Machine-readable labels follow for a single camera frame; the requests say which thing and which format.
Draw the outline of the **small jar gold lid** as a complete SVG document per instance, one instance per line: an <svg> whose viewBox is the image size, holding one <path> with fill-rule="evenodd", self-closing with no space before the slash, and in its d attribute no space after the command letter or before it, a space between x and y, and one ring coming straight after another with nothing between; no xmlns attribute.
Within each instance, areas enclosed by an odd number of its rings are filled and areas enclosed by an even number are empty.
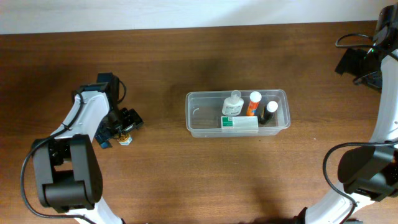
<svg viewBox="0 0 398 224"><path fill-rule="evenodd" d="M118 142L122 146L128 146L132 142L132 136L130 134L121 134L120 137L118 137Z"/></svg>

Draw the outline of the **white lotion bottle clear cap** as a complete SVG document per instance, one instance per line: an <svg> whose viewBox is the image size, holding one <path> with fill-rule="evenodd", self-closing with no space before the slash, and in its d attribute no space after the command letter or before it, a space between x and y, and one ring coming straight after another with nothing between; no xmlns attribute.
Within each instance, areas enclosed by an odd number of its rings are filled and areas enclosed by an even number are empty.
<svg viewBox="0 0 398 224"><path fill-rule="evenodd" d="M243 108L244 100L241 98L241 92L234 90L231 96L226 98L223 103L222 114L225 116L238 116Z"/></svg>

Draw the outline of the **dark bottle white cap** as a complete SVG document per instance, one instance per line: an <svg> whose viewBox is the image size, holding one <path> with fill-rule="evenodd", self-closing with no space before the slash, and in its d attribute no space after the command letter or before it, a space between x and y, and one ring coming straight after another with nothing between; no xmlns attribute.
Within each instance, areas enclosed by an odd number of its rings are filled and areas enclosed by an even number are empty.
<svg viewBox="0 0 398 224"><path fill-rule="evenodd" d="M277 111L279 105L276 101L270 101L265 105L263 111L258 116L258 122L260 124L267 124L274 116L274 113Z"/></svg>

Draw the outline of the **white green medicine box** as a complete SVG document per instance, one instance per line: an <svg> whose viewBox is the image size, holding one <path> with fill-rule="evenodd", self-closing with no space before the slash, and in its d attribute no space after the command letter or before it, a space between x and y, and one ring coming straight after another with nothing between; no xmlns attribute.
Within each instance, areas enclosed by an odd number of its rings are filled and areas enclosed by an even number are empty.
<svg viewBox="0 0 398 224"><path fill-rule="evenodd" d="M222 116L222 129L257 129L258 121L256 116Z"/></svg>

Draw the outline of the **orange tube white cap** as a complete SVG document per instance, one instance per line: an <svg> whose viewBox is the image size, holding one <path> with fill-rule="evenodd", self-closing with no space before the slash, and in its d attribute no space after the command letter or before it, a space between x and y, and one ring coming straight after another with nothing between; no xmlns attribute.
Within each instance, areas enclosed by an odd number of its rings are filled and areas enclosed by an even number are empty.
<svg viewBox="0 0 398 224"><path fill-rule="evenodd" d="M254 116L256 114L256 110L261 99L262 95L258 91L253 91L249 95L249 104L246 111L247 116Z"/></svg>

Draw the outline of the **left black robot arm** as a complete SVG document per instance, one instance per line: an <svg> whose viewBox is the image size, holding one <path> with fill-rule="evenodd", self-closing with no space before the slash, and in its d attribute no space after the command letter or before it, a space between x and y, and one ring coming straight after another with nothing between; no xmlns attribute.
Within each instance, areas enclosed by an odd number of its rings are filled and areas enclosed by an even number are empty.
<svg viewBox="0 0 398 224"><path fill-rule="evenodd" d="M103 177L93 141L103 149L110 140L127 146L130 132L144 122L134 109L119 108L125 84L113 73L100 73L94 84L72 93L73 106L48 137L36 139L26 159L32 160L39 202L55 210L53 218L78 223L124 223L103 198Z"/></svg>

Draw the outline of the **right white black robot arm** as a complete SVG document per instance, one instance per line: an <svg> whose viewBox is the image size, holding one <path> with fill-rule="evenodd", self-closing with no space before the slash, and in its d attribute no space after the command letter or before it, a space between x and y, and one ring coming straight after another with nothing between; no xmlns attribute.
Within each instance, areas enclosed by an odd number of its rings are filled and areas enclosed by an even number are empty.
<svg viewBox="0 0 398 224"><path fill-rule="evenodd" d="M368 142L347 142L324 156L323 176L330 191L305 207L289 223L352 223L363 207L397 196L397 5L379 14L371 44L341 45L346 52L335 68L353 83L381 94L373 134Z"/></svg>

